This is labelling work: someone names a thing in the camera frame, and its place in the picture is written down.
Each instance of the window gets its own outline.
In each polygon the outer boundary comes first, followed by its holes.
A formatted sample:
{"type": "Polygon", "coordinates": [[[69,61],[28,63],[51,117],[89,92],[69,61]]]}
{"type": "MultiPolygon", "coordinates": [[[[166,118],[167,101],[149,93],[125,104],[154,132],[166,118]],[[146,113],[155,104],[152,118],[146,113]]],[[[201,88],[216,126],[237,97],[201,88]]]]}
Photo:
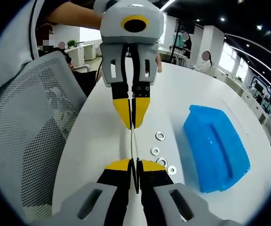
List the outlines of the window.
{"type": "Polygon", "coordinates": [[[167,14],[163,13],[164,15],[164,31],[162,33],[162,35],[159,38],[159,44],[164,44],[164,40],[165,40],[165,31],[166,31],[166,25],[167,25],[167,14]]]}
{"type": "Polygon", "coordinates": [[[242,81],[244,81],[247,76],[248,64],[245,62],[243,58],[240,59],[240,64],[236,73],[236,77],[240,77],[242,81]]]}
{"type": "Polygon", "coordinates": [[[80,28],[80,41],[95,41],[101,40],[101,34],[99,30],[89,29],[85,27],[80,28]]]}
{"type": "Polygon", "coordinates": [[[223,51],[220,57],[219,66],[231,73],[235,65],[236,57],[237,52],[225,42],[223,44],[223,51]]]}

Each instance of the ceiling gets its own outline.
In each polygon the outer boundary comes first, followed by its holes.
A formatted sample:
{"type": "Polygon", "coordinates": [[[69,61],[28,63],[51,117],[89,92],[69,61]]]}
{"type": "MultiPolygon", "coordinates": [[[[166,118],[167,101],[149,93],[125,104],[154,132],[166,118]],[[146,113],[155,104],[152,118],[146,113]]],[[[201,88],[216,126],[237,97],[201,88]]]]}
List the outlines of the ceiling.
{"type": "MultiPolygon", "coordinates": [[[[161,8],[168,0],[150,0],[154,5],[161,8]]],[[[165,12],[187,23],[193,22],[201,26],[214,25],[224,33],[241,36],[258,43],[271,52],[271,24],[268,18],[271,4],[268,1],[244,0],[176,0],[165,12]]],[[[72,2],[87,8],[92,8],[94,0],[72,0],[72,2]]],[[[246,40],[226,36],[227,43],[237,47],[264,62],[271,68],[271,54],[246,40]]],[[[239,55],[249,61],[249,65],[263,74],[271,83],[271,72],[258,61],[245,54],[239,55]]]]}

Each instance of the floor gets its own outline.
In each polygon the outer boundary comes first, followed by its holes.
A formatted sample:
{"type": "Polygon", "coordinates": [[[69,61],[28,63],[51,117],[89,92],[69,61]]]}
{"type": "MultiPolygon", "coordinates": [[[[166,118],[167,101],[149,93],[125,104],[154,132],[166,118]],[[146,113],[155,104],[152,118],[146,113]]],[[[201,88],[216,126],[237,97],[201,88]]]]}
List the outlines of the floor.
{"type": "MultiPolygon", "coordinates": [[[[87,60],[87,61],[84,61],[84,63],[86,65],[90,65],[91,66],[91,71],[97,71],[98,68],[99,68],[99,65],[102,61],[102,57],[101,56],[97,56],[95,59],[93,60],[87,60]]],[[[77,70],[78,72],[87,72],[87,70],[85,68],[83,69],[80,69],[80,70],[77,70]]]]}

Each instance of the mesh office chair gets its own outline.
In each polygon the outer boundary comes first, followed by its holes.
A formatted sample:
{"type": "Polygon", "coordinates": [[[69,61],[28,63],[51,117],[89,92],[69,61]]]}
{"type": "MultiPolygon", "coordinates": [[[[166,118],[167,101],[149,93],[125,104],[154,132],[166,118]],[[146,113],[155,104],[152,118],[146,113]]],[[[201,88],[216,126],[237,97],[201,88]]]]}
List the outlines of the mesh office chair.
{"type": "Polygon", "coordinates": [[[57,167],[85,100],[60,52],[0,88],[0,189],[27,222],[52,214],[57,167]]]}

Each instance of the white table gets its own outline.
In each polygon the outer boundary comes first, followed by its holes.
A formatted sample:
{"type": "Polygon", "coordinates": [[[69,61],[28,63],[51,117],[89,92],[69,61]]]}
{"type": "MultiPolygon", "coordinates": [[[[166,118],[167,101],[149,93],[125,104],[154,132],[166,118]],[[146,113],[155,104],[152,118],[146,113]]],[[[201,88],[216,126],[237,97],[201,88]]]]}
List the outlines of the white table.
{"type": "MultiPolygon", "coordinates": [[[[164,47],[159,47],[159,53],[160,54],[164,54],[164,55],[171,55],[171,50],[169,50],[168,48],[164,48],[164,47]]],[[[177,51],[175,51],[174,52],[174,54],[175,55],[178,55],[178,57],[179,58],[181,58],[181,57],[184,57],[184,58],[186,58],[183,54],[180,54],[180,53],[178,53],[177,51]]]]}
{"type": "MultiPolygon", "coordinates": [[[[127,59],[128,82],[132,64],[127,59]]],[[[151,87],[151,104],[143,124],[135,130],[141,159],[156,160],[149,150],[157,146],[160,157],[177,168],[175,183],[185,183],[209,204],[210,211],[222,219],[246,222],[257,211],[271,190],[271,146],[258,119],[246,103],[225,83],[205,74],[163,64],[163,72],[151,87]],[[189,106],[204,105],[222,109],[230,118],[250,159],[250,171],[233,187],[224,192],[202,194],[183,123],[189,106]],[[155,132],[166,135],[163,142],[154,138],[155,132]],[[186,161],[184,169],[178,149],[186,161]]],[[[65,145],[58,167],[53,213],[60,210],[64,198],[89,181],[97,181],[104,167],[129,157],[130,133],[112,105],[111,89],[100,80],[84,104],[65,145]]],[[[131,186],[124,225],[146,225],[140,196],[131,186]]]]}
{"type": "Polygon", "coordinates": [[[65,51],[72,58],[74,67],[78,69],[84,65],[85,60],[93,60],[96,57],[94,51],[94,44],[81,45],[78,47],[70,48],[65,51]]]}

